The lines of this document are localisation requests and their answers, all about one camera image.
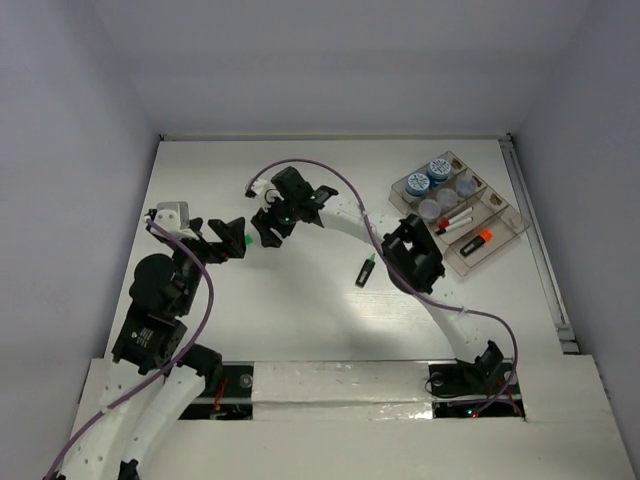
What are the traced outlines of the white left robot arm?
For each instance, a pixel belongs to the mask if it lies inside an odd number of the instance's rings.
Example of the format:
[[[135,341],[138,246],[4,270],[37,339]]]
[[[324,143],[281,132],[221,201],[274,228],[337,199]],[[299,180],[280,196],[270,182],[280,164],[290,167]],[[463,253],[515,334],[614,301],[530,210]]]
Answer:
[[[189,334],[182,319],[199,286],[214,290],[207,265],[244,257],[245,220],[209,220],[213,242],[202,236],[202,219],[189,220],[174,207],[150,210],[145,223],[172,252],[136,265],[97,410],[62,448],[48,479],[143,478],[188,405],[225,386],[221,355],[196,342],[208,321]]]

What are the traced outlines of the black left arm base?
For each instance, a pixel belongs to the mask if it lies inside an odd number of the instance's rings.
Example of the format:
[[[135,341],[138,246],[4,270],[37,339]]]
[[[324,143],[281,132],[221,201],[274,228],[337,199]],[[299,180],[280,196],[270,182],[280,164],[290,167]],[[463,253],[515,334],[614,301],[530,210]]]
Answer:
[[[253,362],[225,363],[216,386],[208,387],[180,415],[180,420],[233,421],[253,418]]]

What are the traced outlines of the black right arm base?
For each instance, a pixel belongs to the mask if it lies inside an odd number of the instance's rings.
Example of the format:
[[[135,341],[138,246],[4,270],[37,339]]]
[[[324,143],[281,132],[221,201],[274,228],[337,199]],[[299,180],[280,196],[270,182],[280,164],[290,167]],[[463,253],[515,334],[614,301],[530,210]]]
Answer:
[[[430,364],[424,387],[436,419],[526,417],[513,363],[493,341],[471,363]]]

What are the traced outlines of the clear jar of clips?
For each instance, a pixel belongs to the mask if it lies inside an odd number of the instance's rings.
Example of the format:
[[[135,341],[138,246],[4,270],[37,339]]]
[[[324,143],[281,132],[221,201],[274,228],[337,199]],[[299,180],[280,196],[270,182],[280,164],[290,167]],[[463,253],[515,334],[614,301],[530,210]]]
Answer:
[[[440,218],[441,206],[436,200],[425,199],[418,205],[419,216],[427,223],[433,223]]]
[[[461,176],[455,184],[455,192],[462,199],[467,199],[475,194],[478,186],[472,177]]]
[[[437,192],[436,201],[442,211],[449,211],[458,205],[460,198],[455,190],[443,188]]]

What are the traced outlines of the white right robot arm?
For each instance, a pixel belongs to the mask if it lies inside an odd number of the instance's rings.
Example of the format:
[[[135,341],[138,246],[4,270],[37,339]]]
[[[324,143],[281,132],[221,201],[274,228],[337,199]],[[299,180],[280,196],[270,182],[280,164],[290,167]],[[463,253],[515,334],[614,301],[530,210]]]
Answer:
[[[280,247],[300,222],[370,244],[386,265],[392,283],[424,306],[448,340],[461,366],[462,384],[470,391],[482,392],[496,381],[504,356],[480,331],[471,312],[453,304],[455,296],[446,279],[443,256],[420,217],[368,212],[359,201],[351,201],[331,187],[312,187],[291,166],[269,180],[250,181],[245,195],[260,202],[251,223],[265,247]]]

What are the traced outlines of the orange highlighter black body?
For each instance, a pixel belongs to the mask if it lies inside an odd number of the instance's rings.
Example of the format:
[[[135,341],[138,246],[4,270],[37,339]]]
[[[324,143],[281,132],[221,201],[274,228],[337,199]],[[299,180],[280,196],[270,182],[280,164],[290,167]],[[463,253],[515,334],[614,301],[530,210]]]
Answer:
[[[469,257],[472,253],[476,252],[477,250],[479,250],[481,247],[485,246],[486,244],[488,244],[489,242],[485,242],[481,237],[480,237],[480,233],[478,233],[476,236],[474,236],[471,240],[469,240],[461,249],[460,249],[460,254],[464,257],[467,258]]]

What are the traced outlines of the red capped white marker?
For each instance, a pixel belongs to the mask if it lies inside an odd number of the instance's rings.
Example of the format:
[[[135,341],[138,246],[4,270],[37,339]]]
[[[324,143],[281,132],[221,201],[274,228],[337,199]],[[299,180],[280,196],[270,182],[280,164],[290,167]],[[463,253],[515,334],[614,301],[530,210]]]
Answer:
[[[460,213],[449,217],[449,218],[443,218],[439,223],[438,223],[438,227],[439,228],[446,228],[447,226],[463,219],[466,218],[467,216],[469,216],[473,211],[472,207],[468,207],[465,210],[461,211]]]

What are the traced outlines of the green highlighter black body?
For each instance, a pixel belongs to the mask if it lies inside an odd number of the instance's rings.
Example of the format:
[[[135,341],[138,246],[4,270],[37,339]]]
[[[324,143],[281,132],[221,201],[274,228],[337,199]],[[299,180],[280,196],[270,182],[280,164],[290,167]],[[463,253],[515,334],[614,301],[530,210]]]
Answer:
[[[375,254],[371,254],[364,262],[363,265],[357,275],[357,278],[355,280],[355,285],[358,288],[364,288],[375,268],[376,265],[376,261],[375,261]]]

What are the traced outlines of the blue cleaning gel jar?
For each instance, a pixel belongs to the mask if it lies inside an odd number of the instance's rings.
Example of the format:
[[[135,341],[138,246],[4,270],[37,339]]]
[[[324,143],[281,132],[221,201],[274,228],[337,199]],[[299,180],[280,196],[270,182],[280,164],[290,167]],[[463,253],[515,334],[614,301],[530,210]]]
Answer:
[[[402,197],[407,203],[421,201],[428,194],[430,186],[431,182],[426,174],[412,173],[406,178]]]
[[[427,167],[426,175],[429,179],[430,187],[437,188],[446,182],[451,175],[451,164],[445,158],[432,160]]]

